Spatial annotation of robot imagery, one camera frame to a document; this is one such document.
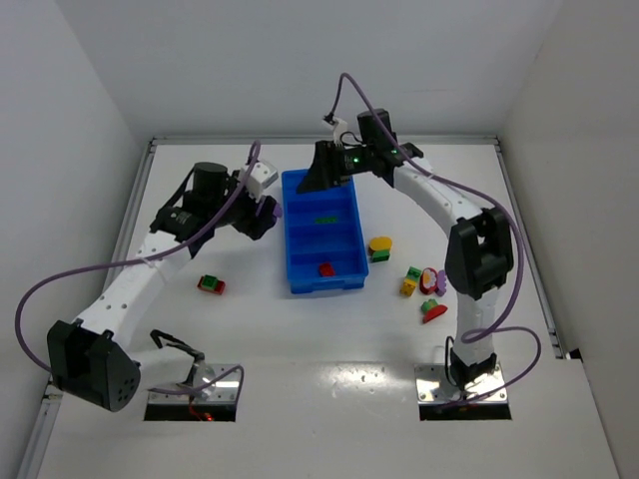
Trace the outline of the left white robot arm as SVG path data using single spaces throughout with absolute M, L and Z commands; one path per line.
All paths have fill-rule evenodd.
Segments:
M 151 333 L 154 348 L 133 353 L 138 323 L 170 279 L 196 257 L 218 228 L 230 226 L 259 240 L 280 216 L 266 190 L 278 178 L 263 161 L 230 172 L 220 164 L 194 164 L 162 205 L 135 256 L 89 307 L 47 333 L 54 385 L 111 412 L 140 390 L 166 387 L 194 394 L 204 352 L 171 334 Z

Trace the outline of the green sloped lego brick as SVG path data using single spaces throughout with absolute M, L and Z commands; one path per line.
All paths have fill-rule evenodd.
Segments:
M 372 255 L 371 255 L 371 261 L 372 262 L 382 262 L 382 261 L 388 261 L 390 258 L 390 251 L 388 249 L 384 249 L 384 250 L 376 250 Z

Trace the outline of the small red lego brick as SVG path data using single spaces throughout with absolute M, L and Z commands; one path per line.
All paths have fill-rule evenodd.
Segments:
M 319 265 L 319 274 L 322 277 L 335 276 L 335 270 L 330 262 L 324 262 Z

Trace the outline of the yellow oval lego piece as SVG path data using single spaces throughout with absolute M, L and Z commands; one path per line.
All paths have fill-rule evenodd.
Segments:
M 368 243 L 368 252 L 374 254 L 378 251 L 391 250 L 392 239 L 390 237 L 375 237 Z

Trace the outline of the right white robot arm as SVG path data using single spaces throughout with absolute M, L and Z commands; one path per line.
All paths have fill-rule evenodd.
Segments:
M 399 143 L 388 111 L 358 115 L 360 141 L 346 145 L 347 123 L 333 114 L 322 119 L 331 139 L 318 141 L 311 167 L 297 188 L 315 193 L 346 185 L 357 174 L 371 173 L 420 206 L 448 240 L 444 270 L 457 294 L 456 336 L 449 350 L 448 376 L 460 390 L 494 371 L 496 353 L 490 337 L 469 339 L 495 319 L 496 300 L 514 266 L 507 217 L 484 209 L 455 187 L 434 176 L 423 152 Z

